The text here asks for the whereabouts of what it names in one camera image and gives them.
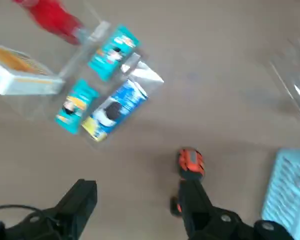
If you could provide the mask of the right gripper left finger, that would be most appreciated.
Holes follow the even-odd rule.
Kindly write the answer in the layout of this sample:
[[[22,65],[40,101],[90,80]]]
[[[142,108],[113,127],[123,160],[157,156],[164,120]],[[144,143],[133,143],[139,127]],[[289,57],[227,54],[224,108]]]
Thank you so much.
[[[7,240],[78,240],[98,202],[95,180],[79,179],[56,206],[6,230]]]

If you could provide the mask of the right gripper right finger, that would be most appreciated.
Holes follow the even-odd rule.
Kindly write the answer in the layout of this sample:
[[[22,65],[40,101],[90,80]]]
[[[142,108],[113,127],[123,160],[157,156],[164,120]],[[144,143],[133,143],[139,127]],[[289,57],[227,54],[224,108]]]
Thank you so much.
[[[230,210],[214,206],[198,180],[181,180],[178,205],[189,240],[292,240],[279,223],[257,220],[252,226]]]

